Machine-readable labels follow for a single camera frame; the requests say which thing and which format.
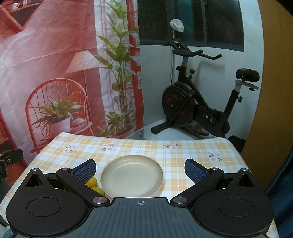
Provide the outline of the dark window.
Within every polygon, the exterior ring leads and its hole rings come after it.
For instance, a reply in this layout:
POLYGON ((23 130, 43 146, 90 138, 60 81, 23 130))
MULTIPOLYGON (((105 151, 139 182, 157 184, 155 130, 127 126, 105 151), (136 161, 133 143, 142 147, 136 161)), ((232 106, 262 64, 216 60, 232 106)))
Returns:
POLYGON ((187 46, 244 51, 244 30, 239 1, 138 1, 140 43, 166 45, 175 37, 187 46), (184 32, 170 26, 174 18, 184 32))

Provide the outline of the black exercise bike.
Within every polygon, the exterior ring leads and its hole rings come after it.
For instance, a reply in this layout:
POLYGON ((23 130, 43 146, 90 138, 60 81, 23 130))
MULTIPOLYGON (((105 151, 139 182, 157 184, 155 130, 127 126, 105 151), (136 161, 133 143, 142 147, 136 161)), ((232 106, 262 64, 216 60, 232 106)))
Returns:
POLYGON ((191 69, 190 75, 186 74, 187 63, 190 57, 201 56, 210 60, 217 60, 222 55, 212 57, 205 55, 203 50, 193 52, 177 39, 167 37, 166 41, 172 47, 173 54, 182 56, 183 60, 182 64, 176 67, 176 70, 179 71, 177 81, 168 86, 162 95, 162 107, 166 115, 166 121, 152 127, 151 132, 159 134, 167 128, 176 127, 196 138, 201 138, 201 136, 196 135, 196 133, 187 128, 194 121, 209 134, 225 138, 225 135, 230 131, 228 118, 232 109, 237 101, 242 102, 242 97, 239 96, 241 87, 246 86, 251 91, 258 90, 259 87, 254 85, 254 82, 260 80, 259 73, 247 68, 238 69, 236 71, 235 87, 232 89, 225 110, 213 109, 208 106, 191 80, 195 70, 191 69))

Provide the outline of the wooden door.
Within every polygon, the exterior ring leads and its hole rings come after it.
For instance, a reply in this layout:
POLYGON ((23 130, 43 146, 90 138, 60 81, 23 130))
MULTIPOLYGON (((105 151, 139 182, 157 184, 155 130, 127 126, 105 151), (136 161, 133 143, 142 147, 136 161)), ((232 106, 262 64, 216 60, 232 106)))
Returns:
POLYGON ((260 96, 241 153, 261 188, 292 151, 292 15, 278 1, 259 1, 264 36, 260 96))

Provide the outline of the yellow-green fruit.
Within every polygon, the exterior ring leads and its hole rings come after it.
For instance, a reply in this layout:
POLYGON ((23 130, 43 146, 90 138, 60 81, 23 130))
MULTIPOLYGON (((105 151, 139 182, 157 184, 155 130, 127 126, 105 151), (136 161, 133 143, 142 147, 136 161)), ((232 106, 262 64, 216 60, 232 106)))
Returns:
POLYGON ((99 187, 92 187, 91 188, 92 190, 96 191, 97 193, 101 194, 102 196, 105 195, 105 192, 102 188, 99 188, 99 187))

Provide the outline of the small yellow lemon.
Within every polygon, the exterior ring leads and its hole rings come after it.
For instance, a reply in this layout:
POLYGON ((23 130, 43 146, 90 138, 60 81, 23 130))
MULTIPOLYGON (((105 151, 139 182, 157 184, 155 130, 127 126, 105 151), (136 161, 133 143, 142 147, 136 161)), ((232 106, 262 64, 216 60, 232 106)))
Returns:
POLYGON ((92 178, 90 178, 85 183, 85 185, 88 186, 89 188, 97 187, 97 180, 96 180, 96 178, 93 176, 92 178))

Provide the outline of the pair of sandals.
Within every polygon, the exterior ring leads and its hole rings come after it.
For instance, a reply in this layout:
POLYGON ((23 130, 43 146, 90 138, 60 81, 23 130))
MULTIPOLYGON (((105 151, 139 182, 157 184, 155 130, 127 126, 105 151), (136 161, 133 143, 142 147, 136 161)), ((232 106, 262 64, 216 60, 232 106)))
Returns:
POLYGON ((202 126, 199 124, 189 124, 186 126, 186 129, 189 130, 190 132, 202 135, 202 136, 208 136, 209 132, 206 131, 202 126))

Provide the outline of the red printed backdrop curtain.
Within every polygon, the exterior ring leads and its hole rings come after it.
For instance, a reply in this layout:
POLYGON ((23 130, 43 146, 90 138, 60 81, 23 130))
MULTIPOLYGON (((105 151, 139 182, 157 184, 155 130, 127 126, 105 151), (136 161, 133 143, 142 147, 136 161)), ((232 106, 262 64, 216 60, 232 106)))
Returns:
POLYGON ((137 1, 1 1, 1 151, 144 126, 137 1))

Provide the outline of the cream round plate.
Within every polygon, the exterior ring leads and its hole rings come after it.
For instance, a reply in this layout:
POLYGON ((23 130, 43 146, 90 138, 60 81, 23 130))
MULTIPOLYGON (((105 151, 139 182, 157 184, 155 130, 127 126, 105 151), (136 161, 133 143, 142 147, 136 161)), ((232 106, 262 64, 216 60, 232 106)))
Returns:
POLYGON ((127 155, 110 162, 101 174, 104 192, 114 197, 150 197, 161 188, 163 169, 153 159, 127 155))

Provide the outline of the white bag on bike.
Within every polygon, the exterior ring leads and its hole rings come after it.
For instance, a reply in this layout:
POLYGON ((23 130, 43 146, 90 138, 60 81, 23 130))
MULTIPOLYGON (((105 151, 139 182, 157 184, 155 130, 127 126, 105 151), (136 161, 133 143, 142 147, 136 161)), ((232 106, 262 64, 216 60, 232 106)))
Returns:
POLYGON ((180 19, 174 18, 170 21, 170 26, 177 32, 184 32, 184 24, 180 19))

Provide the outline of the orange plaid floral tablecloth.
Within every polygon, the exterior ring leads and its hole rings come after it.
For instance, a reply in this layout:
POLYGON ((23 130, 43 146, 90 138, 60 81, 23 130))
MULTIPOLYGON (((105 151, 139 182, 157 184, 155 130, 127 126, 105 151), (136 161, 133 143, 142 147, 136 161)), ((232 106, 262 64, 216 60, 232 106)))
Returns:
POLYGON ((1 202, 1 215, 17 188, 32 168, 55 172, 61 167, 75 167, 93 159, 97 180, 111 161, 127 155, 140 155, 153 159, 162 168, 164 182, 157 196, 171 198, 190 187, 192 182, 184 174, 184 162, 194 159, 201 165, 219 167, 224 172, 237 172, 247 165, 230 141, 224 138, 204 140, 133 140, 107 139, 62 133, 49 143, 15 182, 1 202))

